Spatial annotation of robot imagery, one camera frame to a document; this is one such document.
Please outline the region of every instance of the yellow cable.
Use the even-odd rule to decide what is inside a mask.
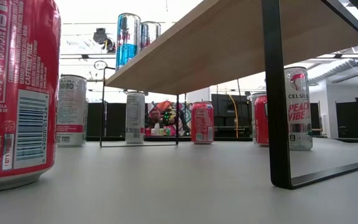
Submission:
[[[236,106],[236,102],[233,100],[233,97],[231,97],[230,94],[228,94],[230,96],[231,101],[233,101],[234,104],[234,112],[236,113],[236,137],[239,138],[239,117],[237,116],[237,106]]]

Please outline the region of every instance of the black metal frame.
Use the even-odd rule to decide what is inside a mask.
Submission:
[[[358,31],[358,20],[338,0],[321,0],[351,27]],[[350,0],[358,9],[358,0]],[[265,69],[270,144],[270,178],[273,185],[284,189],[297,189],[326,179],[358,170],[358,163],[291,178],[288,145],[287,101],[282,52],[280,0],[262,0],[264,26]]]
[[[177,95],[177,117],[175,120],[175,125],[176,125],[176,136],[175,136],[175,144],[123,144],[120,146],[104,146],[103,145],[103,133],[104,133],[104,110],[105,110],[105,103],[104,103],[104,87],[106,86],[106,69],[110,69],[110,70],[115,70],[115,68],[111,68],[111,67],[105,67],[103,69],[103,90],[102,90],[102,118],[101,118],[101,127],[100,127],[100,136],[99,136],[99,146],[100,148],[104,148],[104,147],[137,147],[137,146],[146,146],[146,147],[150,147],[150,146],[177,146],[179,145],[179,95]]]

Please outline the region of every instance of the soda can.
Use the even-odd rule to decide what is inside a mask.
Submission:
[[[267,119],[266,93],[256,93],[252,100],[252,137],[255,144],[269,145],[269,123]]]
[[[313,147],[308,72],[303,67],[284,69],[287,94],[290,150],[309,151]]]
[[[145,136],[151,136],[151,135],[152,135],[152,130],[150,128],[146,128]]]
[[[0,1],[0,190],[55,163],[60,24],[53,0]]]
[[[142,34],[141,34],[141,46],[142,50],[149,46],[161,35],[161,24],[158,22],[143,22],[142,23]]]
[[[191,141],[194,144],[212,144],[214,142],[214,108],[209,101],[193,104]]]
[[[140,17],[123,13],[118,16],[116,70],[140,52]]]
[[[86,79],[62,75],[57,109],[57,146],[78,147],[84,143]]]
[[[130,92],[127,95],[126,133],[125,141],[128,144],[143,144],[145,96],[143,93]]]

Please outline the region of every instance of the can lid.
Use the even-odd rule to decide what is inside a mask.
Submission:
[[[196,102],[196,103],[212,103],[212,101],[199,101],[199,102]]]
[[[266,92],[254,93],[251,96],[266,95]]]
[[[161,26],[161,24],[159,22],[154,22],[154,21],[144,21],[144,22],[142,22],[142,24],[156,24],[156,25]]]
[[[85,79],[85,77],[82,77],[81,75],[61,75],[61,77],[77,77],[77,78],[82,78],[82,79]]]
[[[140,94],[143,94],[143,95],[144,95],[144,93],[142,93],[141,91],[130,91],[130,92],[128,92],[127,94],[130,94],[130,93],[140,93]]]
[[[285,69],[289,69],[289,68],[302,68],[302,69],[305,69],[305,70],[307,70],[305,67],[302,67],[302,66],[294,66],[294,67],[288,67],[288,68],[284,68],[284,70]]]
[[[120,16],[136,16],[136,17],[138,17],[139,20],[140,20],[140,17],[139,17],[138,15],[135,15],[135,14],[129,13],[129,12],[121,13],[120,15],[118,15],[118,17],[120,17]]]

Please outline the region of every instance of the wooden shelf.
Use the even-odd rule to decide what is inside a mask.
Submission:
[[[358,31],[322,0],[281,0],[281,11],[286,65],[358,45]],[[263,72],[263,34],[260,0],[204,0],[106,86],[179,95]]]

